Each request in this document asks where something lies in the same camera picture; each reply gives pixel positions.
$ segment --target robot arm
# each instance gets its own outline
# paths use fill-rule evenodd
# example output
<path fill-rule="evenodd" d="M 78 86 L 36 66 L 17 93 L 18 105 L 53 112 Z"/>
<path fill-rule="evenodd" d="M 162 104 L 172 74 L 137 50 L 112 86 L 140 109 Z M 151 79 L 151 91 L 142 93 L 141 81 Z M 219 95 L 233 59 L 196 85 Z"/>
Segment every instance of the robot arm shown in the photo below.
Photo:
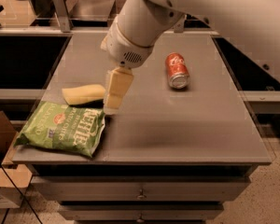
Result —
<path fill-rule="evenodd" d="M 140 66 L 184 13 L 208 23 L 260 67 L 269 66 L 265 71 L 280 81 L 280 0 L 127 0 L 106 38 L 111 60 L 122 69 Z"/>

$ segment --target gray tabletop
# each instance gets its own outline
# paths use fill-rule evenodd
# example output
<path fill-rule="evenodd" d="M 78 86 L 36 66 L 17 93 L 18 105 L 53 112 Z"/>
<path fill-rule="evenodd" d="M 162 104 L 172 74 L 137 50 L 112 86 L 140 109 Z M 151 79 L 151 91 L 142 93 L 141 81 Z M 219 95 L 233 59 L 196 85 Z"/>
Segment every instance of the gray tabletop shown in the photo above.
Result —
<path fill-rule="evenodd" d="M 100 44 L 105 32 L 75 32 L 43 100 L 65 103 L 62 88 L 105 84 L 114 67 Z M 167 83 L 164 60 L 185 58 L 187 89 Z M 270 155 L 208 33 L 167 32 L 144 65 L 116 116 L 107 123 L 95 157 L 18 147 L 16 163 L 269 163 Z"/>

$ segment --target can lid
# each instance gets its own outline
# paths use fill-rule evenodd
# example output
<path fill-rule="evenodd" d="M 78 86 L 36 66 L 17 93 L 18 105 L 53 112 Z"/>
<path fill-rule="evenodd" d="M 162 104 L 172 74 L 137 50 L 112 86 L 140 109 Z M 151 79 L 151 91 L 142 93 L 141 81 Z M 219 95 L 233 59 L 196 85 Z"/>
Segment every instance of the can lid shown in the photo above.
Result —
<path fill-rule="evenodd" d="M 189 76 L 179 75 L 175 76 L 171 80 L 172 87 L 182 89 L 188 85 Z"/>

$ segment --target soda can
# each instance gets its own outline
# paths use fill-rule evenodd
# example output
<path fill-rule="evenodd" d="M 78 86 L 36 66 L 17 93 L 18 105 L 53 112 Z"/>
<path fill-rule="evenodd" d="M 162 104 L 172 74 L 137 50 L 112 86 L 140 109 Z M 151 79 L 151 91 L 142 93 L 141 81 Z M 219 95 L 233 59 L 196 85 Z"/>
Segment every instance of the soda can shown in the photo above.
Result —
<path fill-rule="evenodd" d="M 189 84 L 189 72 L 181 54 L 176 52 L 169 54 L 165 64 L 170 87 L 182 89 Z"/>

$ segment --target yellow object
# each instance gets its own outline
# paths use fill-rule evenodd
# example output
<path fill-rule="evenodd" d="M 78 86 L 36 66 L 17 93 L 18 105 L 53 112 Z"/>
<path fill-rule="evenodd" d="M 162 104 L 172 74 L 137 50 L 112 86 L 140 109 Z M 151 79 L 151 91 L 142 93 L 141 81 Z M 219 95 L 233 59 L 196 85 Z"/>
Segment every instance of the yellow object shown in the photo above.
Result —
<path fill-rule="evenodd" d="M 118 112 L 123 96 L 132 82 L 133 73 L 131 69 L 119 67 L 108 71 L 104 98 L 104 112 L 107 115 L 114 115 Z"/>
<path fill-rule="evenodd" d="M 98 84 L 63 89 L 63 98 L 69 105 L 84 105 L 103 100 L 104 96 L 105 88 Z"/>

